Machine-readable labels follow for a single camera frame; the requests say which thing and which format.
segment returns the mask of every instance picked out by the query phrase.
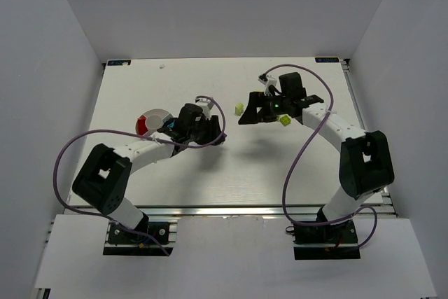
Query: yellow-green block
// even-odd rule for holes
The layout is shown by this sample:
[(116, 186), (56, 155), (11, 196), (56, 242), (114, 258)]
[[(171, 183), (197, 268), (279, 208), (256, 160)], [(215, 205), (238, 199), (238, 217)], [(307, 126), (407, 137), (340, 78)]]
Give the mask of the yellow-green block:
[(240, 102), (235, 106), (235, 115), (240, 116), (243, 114), (244, 105)]
[(289, 118), (288, 115), (284, 115), (282, 117), (279, 118), (279, 122), (283, 125), (283, 126), (288, 126), (291, 124), (291, 118)]

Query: purple cable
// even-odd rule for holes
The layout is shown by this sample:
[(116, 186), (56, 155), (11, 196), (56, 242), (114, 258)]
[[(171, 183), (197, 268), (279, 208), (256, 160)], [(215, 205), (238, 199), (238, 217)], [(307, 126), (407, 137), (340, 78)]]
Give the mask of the purple cable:
[[(180, 143), (175, 143), (174, 141), (168, 141), (168, 140), (164, 140), (164, 139), (158, 139), (158, 138), (152, 138), (152, 137), (145, 137), (145, 136), (141, 136), (139, 134), (134, 134), (134, 133), (129, 133), (129, 132), (124, 132), (124, 131), (117, 131), (117, 130), (108, 130), (108, 129), (98, 129), (98, 130), (90, 130), (90, 131), (86, 131), (83, 133), (78, 134), (77, 136), (73, 137), (72, 139), (70, 139), (65, 145), (64, 147), (62, 147), (62, 150), (59, 152), (59, 154), (57, 155), (56, 161), (55, 161), (55, 167), (53, 169), (53, 175), (52, 175), (52, 182), (53, 182), (53, 190), (55, 192), (56, 198), (59, 201), (60, 204), (62, 204), (64, 206), (65, 209), (71, 210), (75, 213), (78, 214), (82, 214), (82, 215), (92, 215), (92, 216), (98, 216), (98, 217), (104, 217), (107, 218), (110, 221), (116, 222), (113, 218), (111, 218), (110, 216), (107, 215), (103, 215), (100, 213), (93, 213), (91, 211), (84, 211), (84, 210), (80, 210), (77, 209), (75, 207), (70, 206), (69, 204), (67, 204), (61, 197), (60, 193), (59, 193), (59, 188), (57, 186), (57, 171), (59, 169), (59, 165), (61, 163), (61, 159), (62, 156), (64, 155), (65, 151), (68, 149), (68, 147), (70, 147), (70, 145), (72, 145), (72, 143), (74, 143), (75, 141), (77, 141), (80, 138), (83, 138), (89, 134), (95, 134), (95, 133), (112, 133), (112, 134), (120, 134), (123, 136), (129, 136), (129, 137), (134, 137), (134, 138), (140, 138), (140, 139), (145, 139), (145, 140), (149, 140), (149, 141), (157, 141), (161, 144), (171, 144), (171, 145), (176, 145), (176, 146), (182, 146), (185, 148), (204, 148), (207, 146), (210, 146), (214, 143), (216, 143), (221, 137), (225, 137), (225, 116), (224, 116), (224, 111), (221, 108), (221, 106), (211, 97), (208, 96), (197, 96), (197, 98), (205, 98), (210, 100), (211, 102), (213, 102), (216, 107), (218, 108), (221, 117), (223, 119), (223, 129), (221, 131), (221, 133), (216, 137), (215, 140), (210, 141), (207, 144), (203, 144), (203, 145), (186, 145), (186, 144), (180, 144)], [(163, 251), (163, 253), (167, 256), (169, 256), (168, 251), (161, 245), (161, 243), (159, 243), (153, 236), (149, 235), (148, 233), (145, 232), (139, 232), (130, 228), (125, 227), (124, 225), (122, 225), (121, 223), (118, 223), (118, 225), (124, 230), (127, 231), (131, 234), (135, 234), (135, 235), (140, 235), (146, 238), (149, 238), (151, 241), (153, 241), (158, 247), (160, 247), (160, 249)]]
[(308, 69), (306, 67), (298, 66), (296, 64), (279, 64), (279, 65), (277, 65), (275, 67), (272, 67), (272, 68), (268, 69), (263, 75), (267, 75), (271, 71), (273, 71), (275, 69), (278, 69), (278, 68), (282, 68), (282, 67), (298, 68), (298, 69), (305, 70), (305, 71), (309, 72), (311, 75), (316, 77), (323, 84), (325, 89), (328, 91), (328, 94), (330, 95), (330, 105), (328, 106), (329, 112), (327, 112), (325, 114), (325, 116), (323, 117), (322, 121), (319, 123), (318, 127), (313, 131), (311, 136), (309, 136), (309, 138), (303, 144), (302, 148), (300, 149), (299, 153), (295, 157), (295, 159), (293, 161), (293, 164), (291, 165), (291, 167), (290, 167), (290, 169), (289, 169), (289, 171), (288, 171), (288, 173), (286, 175), (285, 182), (283, 184), (283, 191), (282, 191), (282, 194), (281, 194), (281, 208), (283, 209), (283, 213), (285, 214), (286, 218), (292, 224), (301, 225), (301, 226), (304, 226), (304, 227), (321, 227), (321, 226), (325, 226), (325, 225), (330, 225), (330, 224), (335, 224), (335, 223), (347, 221), (350, 218), (352, 218), (353, 216), (355, 216), (356, 214), (358, 214), (361, 210), (363, 210), (363, 209), (370, 209), (370, 210), (373, 211), (374, 225), (373, 225), (372, 231), (370, 232), (369, 236), (362, 243), (360, 243), (358, 245), (358, 248), (361, 248), (362, 246), (366, 245), (367, 242), (370, 241), (370, 239), (372, 238), (373, 234), (375, 233), (375, 230), (377, 229), (378, 214), (375, 211), (375, 208), (373, 208), (371, 206), (363, 205), (363, 206), (359, 207), (353, 214), (350, 214), (350, 215), (347, 215), (347, 216), (344, 216), (344, 217), (341, 217), (341, 218), (337, 218), (335, 220), (326, 221), (326, 222), (315, 222), (315, 223), (299, 222), (299, 221), (294, 220), (291, 217), (291, 215), (288, 214), (288, 210), (286, 209), (286, 190), (288, 188), (289, 180), (291, 179), (291, 176), (293, 175), (293, 171), (295, 169), (295, 166), (299, 162), (300, 158), (302, 157), (303, 153), (307, 149), (308, 145), (312, 142), (314, 137), (319, 133), (319, 131), (322, 129), (323, 125), (329, 119), (330, 114), (331, 114), (330, 111), (333, 109), (333, 105), (335, 103), (335, 99), (333, 97), (333, 92), (331, 91), (331, 89), (328, 86), (328, 84), (318, 74), (316, 74), (314, 71), (312, 71), (311, 69)]

